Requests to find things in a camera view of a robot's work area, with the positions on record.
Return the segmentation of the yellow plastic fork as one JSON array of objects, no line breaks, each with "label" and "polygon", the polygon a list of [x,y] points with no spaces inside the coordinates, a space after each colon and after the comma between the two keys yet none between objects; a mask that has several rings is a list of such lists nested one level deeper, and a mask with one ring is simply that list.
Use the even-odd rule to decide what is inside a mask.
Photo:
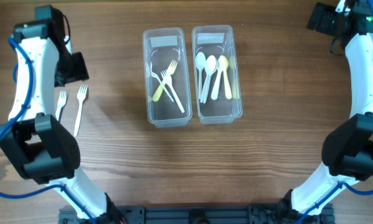
[{"label": "yellow plastic fork", "polygon": [[[177,65],[177,61],[175,60],[172,60],[169,67],[168,67],[168,70],[170,68],[176,68],[176,65]],[[158,75],[156,73],[153,72],[153,64],[150,63],[150,72],[151,72],[151,76],[155,79],[157,79],[157,81],[159,82],[159,87],[162,88],[162,90],[164,90],[166,92],[166,94],[168,95],[168,97],[170,98],[171,101],[174,101],[173,97],[171,96],[171,94],[168,92],[168,90],[166,89],[165,87],[165,84],[162,82],[162,80],[158,77]]]}]

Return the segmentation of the yellow plastic spoon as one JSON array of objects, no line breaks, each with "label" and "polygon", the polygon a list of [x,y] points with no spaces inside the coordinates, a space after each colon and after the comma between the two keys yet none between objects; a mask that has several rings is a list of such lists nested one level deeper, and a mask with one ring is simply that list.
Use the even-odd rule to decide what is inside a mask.
[{"label": "yellow plastic spoon", "polygon": [[230,83],[229,83],[229,78],[227,75],[227,69],[229,67],[229,61],[226,56],[221,55],[219,57],[219,65],[221,68],[221,71],[224,73],[224,90],[225,90],[225,97],[226,99],[231,99],[232,98],[232,91],[230,88]]}]

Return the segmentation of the white spoon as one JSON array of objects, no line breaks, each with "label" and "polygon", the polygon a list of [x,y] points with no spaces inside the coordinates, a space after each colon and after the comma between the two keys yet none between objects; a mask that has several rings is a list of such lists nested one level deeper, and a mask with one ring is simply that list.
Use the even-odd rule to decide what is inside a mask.
[{"label": "white spoon", "polygon": [[199,74],[198,74],[198,92],[197,92],[197,99],[199,100],[201,98],[201,94],[202,94],[202,70],[204,69],[205,63],[206,63],[206,57],[205,57],[203,52],[199,52],[196,55],[195,63],[196,63],[196,68],[199,72]]},{"label": "white spoon", "polygon": [[217,75],[215,78],[214,86],[211,93],[211,99],[216,100],[219,95],[220,78],[222,74],[222,56],[217,61]]},{"label": "white spoon", "polygon": [[200,98],[201,103],[205,103],[207,100],[207,94],[208,94],[209,86],[210,86],[210,79],[211,79],[212,74],[217,70],[217,59],[214,55],[211,55],[208,57],[208,59],[206,60],[206,65],[205,65],[204,70],[206,72],[206,76],[205,76],[205,82],[204,82],[204,86],[203,86],[201,98]]}]

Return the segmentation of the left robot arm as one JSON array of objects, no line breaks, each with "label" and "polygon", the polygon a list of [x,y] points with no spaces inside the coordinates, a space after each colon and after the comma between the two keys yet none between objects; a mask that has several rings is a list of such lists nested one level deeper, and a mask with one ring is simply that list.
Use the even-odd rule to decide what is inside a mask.
[{"label": "left robot arm", "polygon": [[23,179],[58,191],[78,222],[118,223],[119,211],[80,168],[77,141],[55,115],[55,87],[88,79],[82,54],[72,52],[67,18],[51,5],[37,7],[34,20],[17,24],[8,42],[17,54],[16,94],[0,125],[0,148]]}]

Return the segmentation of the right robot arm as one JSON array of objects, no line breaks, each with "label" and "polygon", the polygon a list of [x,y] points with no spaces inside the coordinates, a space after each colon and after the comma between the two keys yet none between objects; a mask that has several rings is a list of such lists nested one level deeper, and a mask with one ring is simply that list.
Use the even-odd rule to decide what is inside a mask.
[{"label": "right robot arm", "polygon": [[312,222],[344,189],[373,195],[353,187],[373,176],[373,0],[318,2],[307,28],[340,41],[351,74],[351,111],[324,140],[318,168],[279,201],[277,219],[293,223]]}]

